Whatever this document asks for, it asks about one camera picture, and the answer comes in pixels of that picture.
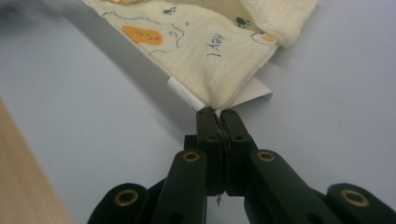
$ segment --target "orange shape print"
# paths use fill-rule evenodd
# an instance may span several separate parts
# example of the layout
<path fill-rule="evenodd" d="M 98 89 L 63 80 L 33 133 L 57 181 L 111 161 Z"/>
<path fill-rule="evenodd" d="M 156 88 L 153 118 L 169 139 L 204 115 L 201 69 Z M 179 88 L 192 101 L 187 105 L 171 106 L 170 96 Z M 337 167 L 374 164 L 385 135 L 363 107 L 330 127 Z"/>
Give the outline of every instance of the orange shape print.
<path fill-rule="evenodd" d="M 163 36 L 157 31 L 145 30 L 134 26 L 122 26 L 122 32 L 136 44 L 161 45 L 163 42 Z"/>
<path fill-rule="evenodd" d="M 265 41 L 267 41 L 267 42 L 270 42 L 270 43 L 272 43 L 272 42 L 275 41 L 275 40 L 274 40 L 272 37 L 270 37 L 269 35 L 264 35 L 264 36 L 262 37 L 262 39 L 265 40 Z"/>

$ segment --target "green paw print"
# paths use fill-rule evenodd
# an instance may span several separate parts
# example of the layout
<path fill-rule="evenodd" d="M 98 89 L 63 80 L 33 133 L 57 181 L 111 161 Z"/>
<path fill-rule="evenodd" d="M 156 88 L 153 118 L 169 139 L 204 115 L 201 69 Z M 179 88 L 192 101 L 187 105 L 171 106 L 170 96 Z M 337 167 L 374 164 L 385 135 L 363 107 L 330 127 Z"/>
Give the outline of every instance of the green paw print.
<path fill-rule="evenodd" d="M 238 27 L 246 29 L 247 27 L 250 26 L 250 21 L 246 21 L 240 17 L 236 18 L 236 23 L 238 24 Z"/>
<path fill-rule="evenodd" d="M 165 15 L 172 15 L 172 13 L 176 12 L 176 7 L 171 7 L 169 9 L 166 9 L 163 11 L 163 14 Z"/>

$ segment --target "fabric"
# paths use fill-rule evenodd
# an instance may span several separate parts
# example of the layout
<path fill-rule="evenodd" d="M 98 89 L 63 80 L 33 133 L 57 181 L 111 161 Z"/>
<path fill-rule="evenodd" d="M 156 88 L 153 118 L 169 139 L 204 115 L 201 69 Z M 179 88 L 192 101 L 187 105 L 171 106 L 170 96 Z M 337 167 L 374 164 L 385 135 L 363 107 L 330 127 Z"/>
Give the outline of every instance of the fabric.
<path fill-rule="evenodd" d="M 226 109 L 317 0 L 83 0 L 205 105 Z"/>

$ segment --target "printed pattern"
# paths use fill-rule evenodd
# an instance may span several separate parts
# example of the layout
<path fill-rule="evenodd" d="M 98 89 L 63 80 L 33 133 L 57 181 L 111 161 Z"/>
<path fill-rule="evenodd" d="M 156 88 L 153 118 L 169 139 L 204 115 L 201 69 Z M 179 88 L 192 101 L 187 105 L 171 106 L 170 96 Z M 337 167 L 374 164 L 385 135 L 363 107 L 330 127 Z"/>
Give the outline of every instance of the printed pattern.
<path fill-rule="evenodd" d="M 148 54 L 178 49 L 178 42 L 184 35 L 174 24 L 161 23 L 146 17 L 126 18 L 116 12 L 107 12 L 102 16 L 108 20 L 122 21 L 121 31 Z"/>

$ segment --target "black clamp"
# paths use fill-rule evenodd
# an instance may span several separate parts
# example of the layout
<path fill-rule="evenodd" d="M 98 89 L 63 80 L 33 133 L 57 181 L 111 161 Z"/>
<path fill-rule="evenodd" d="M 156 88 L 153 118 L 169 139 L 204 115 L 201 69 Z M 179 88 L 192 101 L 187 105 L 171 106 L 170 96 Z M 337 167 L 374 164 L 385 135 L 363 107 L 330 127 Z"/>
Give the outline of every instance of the black clamp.
<path fill-rule="evenodd" d="M 323 195 L 274 151 L 258 149 L 239 115 L 197 112 L 168 177 L 150 189 L 123 184 L 93 211 L 89 224 L 203 224 L 206 197 L 245 197 L 250 223 L 396 223 L 395 212 L 365 189 L 338 184 Z"/>

